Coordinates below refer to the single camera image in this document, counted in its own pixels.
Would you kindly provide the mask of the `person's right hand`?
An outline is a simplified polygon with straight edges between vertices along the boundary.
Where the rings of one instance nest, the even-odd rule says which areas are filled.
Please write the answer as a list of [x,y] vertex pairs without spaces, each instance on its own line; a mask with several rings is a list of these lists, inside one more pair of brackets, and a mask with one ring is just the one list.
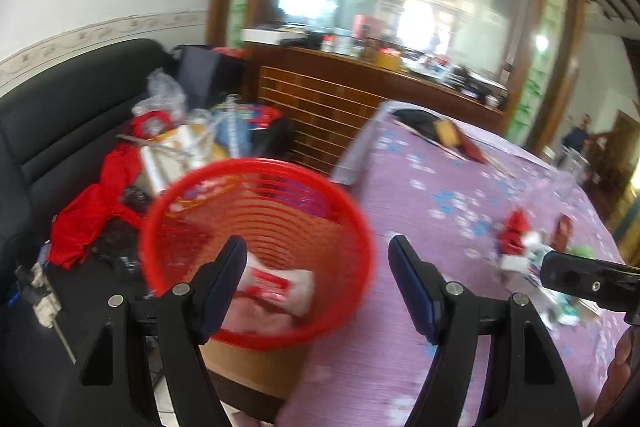
[[629,327],[615,347],[614,359],[608,366],[608,377],[594,405],[590,426],[595,426],[605,417],[615,400],[631,380],[631,355],[639,349],[638,327]]

